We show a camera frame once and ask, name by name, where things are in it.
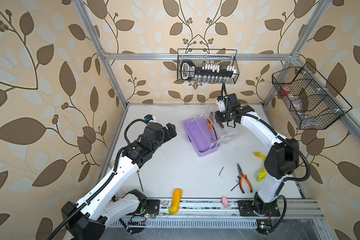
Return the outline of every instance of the wallpaper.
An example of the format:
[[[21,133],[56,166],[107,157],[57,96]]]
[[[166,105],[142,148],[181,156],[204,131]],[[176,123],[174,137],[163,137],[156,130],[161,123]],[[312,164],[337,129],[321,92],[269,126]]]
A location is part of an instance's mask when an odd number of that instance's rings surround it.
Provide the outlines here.
[[[241,103],[261,103],[272,85],[271,75],[281,69],[280,61],[238,61],[240,76],[227,84],[227,93],[236,93]],[[127,102],[130,103],[215,103],[221,84],[177,81],[173,61],[115,60],[112,68]]]
[[[360,122],[360,0],[334,0],[301,54],[351,103],[348,114]],[[317,199],[333,236],[360,240],[358,141],[340,121],[326,130],[297,130],[277,96],[268,112],[276,130],[297,139],[307,155],[311,177],[302,182],[303,188],[308,198]],[[303,164],[296,172],[305,174]]]
[[[45,240],[96,178],[121,106],[87,36],[70,1],[0,1],[0,239]]]
[[[315,0],[84,0],[111,53],[170,48],[289,53]]]

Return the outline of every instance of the wire basket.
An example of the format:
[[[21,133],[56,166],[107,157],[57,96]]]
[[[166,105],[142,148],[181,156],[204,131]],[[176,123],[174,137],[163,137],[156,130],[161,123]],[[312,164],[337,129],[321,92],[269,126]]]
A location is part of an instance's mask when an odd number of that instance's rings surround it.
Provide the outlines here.
[[[237,50],[177,50],[177,82],[235,84],[239,77]]]
[[[312,77],[313,73],[322,77],[325,87]],[[326,129],[352,109],[350,103],[309,62],[303,67],[275,72],[272,84],[299,129]]]

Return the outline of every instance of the orange screwdriver handle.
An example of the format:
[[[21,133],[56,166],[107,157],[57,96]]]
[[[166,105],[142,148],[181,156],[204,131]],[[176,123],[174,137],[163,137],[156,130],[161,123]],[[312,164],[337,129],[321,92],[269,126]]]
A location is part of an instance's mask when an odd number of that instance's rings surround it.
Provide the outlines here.
[[[243,175],[243,177],[244,177],[245,181],[247,182],[248,186],[250,187],[250,191],[252,192],[252,185],[251,185],[250,181],[248,181],[247,175]]]
[[[238,179],[239,179],[239,186],[240,186],[240,190],[241,190],[241,192],[242,193],[245,193],[244,192],[244,188],[243,188],[243,178],[242,178],[242,176],[237,176],[238,177]]]
[[[209,119],[206,120],[206,124],[208,125],[208,130],[211,131],[211,123],[209,122]]]

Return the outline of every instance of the pliers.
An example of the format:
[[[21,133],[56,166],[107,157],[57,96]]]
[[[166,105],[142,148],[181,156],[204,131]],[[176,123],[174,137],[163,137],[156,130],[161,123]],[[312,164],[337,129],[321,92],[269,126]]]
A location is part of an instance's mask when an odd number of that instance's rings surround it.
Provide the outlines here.
[[[247,175],[243,174],[243,171],[241,170],[241,167],[239,164],[237,164],[237,169],[239,170],[238,179],[239,179],[239,183],[240,183],[239,185],[240,185],[241,192],[244,193],[243,179],[247,182],[248,186],[250,187],[250,191],[252,192],[252,185],[251,185],[250,181],[248,181]]]

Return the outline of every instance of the purple plastic box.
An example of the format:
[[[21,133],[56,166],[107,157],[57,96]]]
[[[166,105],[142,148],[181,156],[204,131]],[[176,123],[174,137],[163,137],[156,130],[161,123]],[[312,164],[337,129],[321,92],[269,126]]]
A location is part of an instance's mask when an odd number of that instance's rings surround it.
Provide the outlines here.
[[[192,142],[199,157],[204,157],[212,152],[216,152],[220,147],[213,128],[212,131],[208,130],[205,118],[198,117],[185,121],[184,127],[188,139]]]

